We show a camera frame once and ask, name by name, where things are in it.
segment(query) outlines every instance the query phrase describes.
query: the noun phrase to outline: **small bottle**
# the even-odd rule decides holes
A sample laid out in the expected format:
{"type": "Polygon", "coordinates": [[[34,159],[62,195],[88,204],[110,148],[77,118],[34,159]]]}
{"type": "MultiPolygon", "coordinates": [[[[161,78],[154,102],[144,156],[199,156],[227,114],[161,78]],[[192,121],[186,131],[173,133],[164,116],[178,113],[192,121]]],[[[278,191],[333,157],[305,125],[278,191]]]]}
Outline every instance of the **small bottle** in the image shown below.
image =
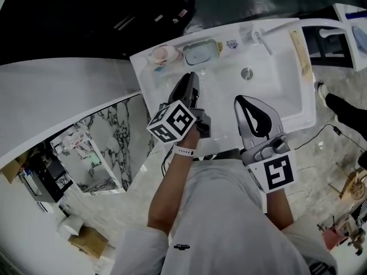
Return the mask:
{"type": "Polygon", "coordinates": [[[87,140],[87,135],[82,129],[78,129],[72,135],[67,135],[63,138],[61,143],[55,148],[56,152],[59,154],[61,152],[69,151],[79,144],[87,140]]]}

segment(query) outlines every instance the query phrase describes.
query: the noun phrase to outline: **hand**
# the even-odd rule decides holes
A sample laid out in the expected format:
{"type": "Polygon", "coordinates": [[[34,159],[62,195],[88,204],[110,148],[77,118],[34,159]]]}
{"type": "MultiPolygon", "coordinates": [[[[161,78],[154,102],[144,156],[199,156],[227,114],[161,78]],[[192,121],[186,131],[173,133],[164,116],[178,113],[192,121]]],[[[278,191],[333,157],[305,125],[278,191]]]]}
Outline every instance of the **hand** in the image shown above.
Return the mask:
{"type": "Polygon", "coordinates": [[[196,128],[196,124],[191,126],[190,130],[187,132],[183,140],[181,140],[178,145],[182,148],[188,148],[195,150],[197,143],[200,140],[200,133],[196,128]]]}

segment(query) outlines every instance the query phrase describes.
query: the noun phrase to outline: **sink basin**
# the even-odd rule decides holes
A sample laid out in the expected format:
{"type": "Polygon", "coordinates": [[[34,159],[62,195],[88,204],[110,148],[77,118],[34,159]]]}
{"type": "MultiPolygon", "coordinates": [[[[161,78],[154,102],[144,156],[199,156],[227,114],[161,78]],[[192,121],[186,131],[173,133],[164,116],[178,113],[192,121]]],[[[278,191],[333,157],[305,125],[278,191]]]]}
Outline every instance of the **sink basin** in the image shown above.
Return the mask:
{"type": "Polygon", "coordinates": [[[199,155],[241,147],[237,129],[234,99],[237,95],[255,97],[277,110],[284,131],[291,132],[315,124],[313,80],[302,76],[299,58],[288,31],[267,37],[273,55],[261,44],[246,44],[243,33],[254,26],[272,29],[294,19],[272,19],[236,23],[216,27],[174,39],[166,44],[178,49],[187,44],[213,38],[225,44],[236,40],[239,46],[224,50],[220,58],[194,66],[185,60],[172,63],[157,71],[145,59],[153,48],[131,57],[149,113],[154,116],[160,103],[167,101],[178,80],[187,72],[196,72],[200,79],[197,106],[205,109],[212,119],[212,137],[200,140],[199,155]],[[241,72],[251,70],[252,77],[241,72]]]}

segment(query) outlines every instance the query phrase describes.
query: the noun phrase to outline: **soap dish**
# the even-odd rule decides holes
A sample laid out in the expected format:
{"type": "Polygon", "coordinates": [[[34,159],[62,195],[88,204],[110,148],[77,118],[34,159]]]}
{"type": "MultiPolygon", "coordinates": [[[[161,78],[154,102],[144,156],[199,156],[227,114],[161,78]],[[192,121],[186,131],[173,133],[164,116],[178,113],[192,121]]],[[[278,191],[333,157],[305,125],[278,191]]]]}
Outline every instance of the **soap dish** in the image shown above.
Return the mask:
{"type": "Polygon", "coordinates": [[[217,42],[213,39],[183,47],[183,55],[189,65],[196,65],[219,58],[217,42]]]}

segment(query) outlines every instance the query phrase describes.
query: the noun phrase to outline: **shoe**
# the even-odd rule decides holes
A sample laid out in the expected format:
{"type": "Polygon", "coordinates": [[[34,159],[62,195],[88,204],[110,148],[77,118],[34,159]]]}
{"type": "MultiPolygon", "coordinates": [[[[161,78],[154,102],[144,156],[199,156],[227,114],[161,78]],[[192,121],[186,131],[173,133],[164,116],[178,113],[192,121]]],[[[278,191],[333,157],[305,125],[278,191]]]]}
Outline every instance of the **shoe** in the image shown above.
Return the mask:
{"type": "Polygon", "coordinates": [[[327,90],[327,86],[323,84],[322,82],[319,82],[318,87],[317,87],[317,92],[319,94],[319,97],[322,100],[323,105],[327,107],[326,100],[325,100],[326,96],[329,94],[329,91],[327,90]]]}

